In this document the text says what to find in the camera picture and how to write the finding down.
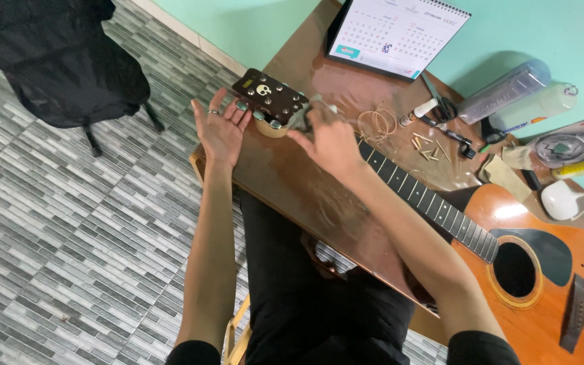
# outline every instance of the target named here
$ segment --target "black pants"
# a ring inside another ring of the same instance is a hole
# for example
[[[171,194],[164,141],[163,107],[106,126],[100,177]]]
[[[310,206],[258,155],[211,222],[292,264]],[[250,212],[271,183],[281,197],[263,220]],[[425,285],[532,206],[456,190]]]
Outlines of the black pants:
[[[360,268],[346,281],[323,278],[300,243],[301,228],[246,192],[240,198],[251,296],[248,364],[297,361],[330,336],[372,338],[404,357],[412,301]]]

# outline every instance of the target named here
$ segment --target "scissors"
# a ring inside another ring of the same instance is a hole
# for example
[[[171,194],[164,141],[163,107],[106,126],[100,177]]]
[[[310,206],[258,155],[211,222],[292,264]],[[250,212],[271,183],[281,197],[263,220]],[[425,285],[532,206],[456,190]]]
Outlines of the scissors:
[[[430,89],[432,98],[436,99],[436,101],[439,103],[434,109],[432,109],[434,119],[436,119],[438,123],[447,123],[448,121],[456,118],[458,114],[456,105],[452,103],[450,99],[441,96],[439,92],[436,91],[434,84],[432,84],[432,81],[430,81],[429,77],[427,77],[425,73],[423,73],[421,76],[425,81],[427,88]]]

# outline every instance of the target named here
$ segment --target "water bottle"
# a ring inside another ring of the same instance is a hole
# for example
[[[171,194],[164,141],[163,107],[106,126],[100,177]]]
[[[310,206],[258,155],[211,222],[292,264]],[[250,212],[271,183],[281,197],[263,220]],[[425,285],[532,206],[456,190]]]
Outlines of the water bottle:
[[[549,85],[536,95],[525,97],[488,117],[491,126],[510,133],[566,112],[578,103],[578,88],[571,84]]]
[[[476,123],[501,108],[540,91],[549,82],[549,67],[541,60],[532,58],[462,101],[457,106],[459,118],[467,124]]]

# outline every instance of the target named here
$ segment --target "guitar headstock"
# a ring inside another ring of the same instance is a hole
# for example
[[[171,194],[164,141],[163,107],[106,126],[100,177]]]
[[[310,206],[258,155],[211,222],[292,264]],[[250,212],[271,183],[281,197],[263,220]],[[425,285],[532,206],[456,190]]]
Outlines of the guitar headstock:
[[[273,128],[275,121],[279,128],[286,126],[292,115],[310,102],[303,94],[254,68],[247,70],[232,89],[254,111],[256,119],[261,116],[257,112],[262,112],[263,120]]]

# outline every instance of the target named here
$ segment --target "desk calendar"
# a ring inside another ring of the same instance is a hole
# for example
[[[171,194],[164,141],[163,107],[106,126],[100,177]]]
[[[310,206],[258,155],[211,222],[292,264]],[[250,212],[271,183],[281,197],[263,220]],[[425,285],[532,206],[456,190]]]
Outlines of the desk calendar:
[[[332,60],[413,81],[470,19],[434,0],[350,0],[328,31]]]

